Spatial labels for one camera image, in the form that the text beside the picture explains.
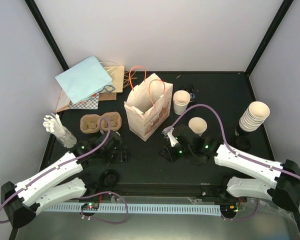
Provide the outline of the cream bear paper bag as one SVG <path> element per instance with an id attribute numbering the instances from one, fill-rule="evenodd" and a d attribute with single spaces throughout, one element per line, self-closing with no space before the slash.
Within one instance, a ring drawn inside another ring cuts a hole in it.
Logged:
<path id="1" fill-rule="evenodd" d="M 131 91 L 124 101 L 128 126 L 134 134 L 147 141 L 170 115 L 173 84 L 161 80 L 155 73 L 134 85 L 129 72 L 128 80 Z"/>

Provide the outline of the black plastic cup lid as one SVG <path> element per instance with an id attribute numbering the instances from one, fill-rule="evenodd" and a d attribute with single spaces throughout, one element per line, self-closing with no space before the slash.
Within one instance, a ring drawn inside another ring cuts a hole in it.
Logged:
<path id="1" fill-rule="evenodd" d="M 118 173 L 113 169 L 103 172 L 99 178 L 99 182 L 103 186 L 112 186 L 116 184 L 117 181 L 118 181 Z"/>

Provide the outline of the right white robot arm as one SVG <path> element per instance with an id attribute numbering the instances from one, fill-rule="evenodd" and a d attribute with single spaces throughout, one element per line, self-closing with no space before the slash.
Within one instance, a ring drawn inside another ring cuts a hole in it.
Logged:
<path id="1" fill-rule="evenodd" d="M 300 206 L 300 168 L 292 160 L 271 161 L 240 151 L 210 136 L 199 136 L 188 126 L 169 126 L 162 131 L 168 144 L 160 155 L 169 162 L 185 159 L 193 165 L 209 160 L 221 167 L 241 172 L 248 178 L 231 177 L 217 189 L 224 202 L 233 197 L 250 197 L 272 201 L 278 207 L 293 212 Z"/>

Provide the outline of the white paper coffee cup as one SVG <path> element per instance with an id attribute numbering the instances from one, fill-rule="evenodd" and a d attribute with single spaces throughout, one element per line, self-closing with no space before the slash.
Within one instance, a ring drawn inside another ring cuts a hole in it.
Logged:
<path id="1" fill-rule="evenodd" d="M 202 134 L 207 130 L 207 122 L 200 117 L 193 117 L 188 122 L 188 127 L 197 135 L 202 136 Z"/>

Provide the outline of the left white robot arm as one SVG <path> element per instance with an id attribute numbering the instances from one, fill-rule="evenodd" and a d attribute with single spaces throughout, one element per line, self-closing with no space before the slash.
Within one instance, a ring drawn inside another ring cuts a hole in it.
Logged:
<path id="1" fill-rule="evenodd" d="M 68 200 L 91 200 L 113 194 L 119 179 L 115 170 L 107 170 L 95 179 L 88 168 L 97 164 L 116 164 L 127 161 L 128 151 L 120 134 L 111 130 L 99 137 L 75 144 L 56 162 L 36 175 L 18 183 L 1 186 L 1 207 L 7 222 L 20 229 L 44 210 Z"/>

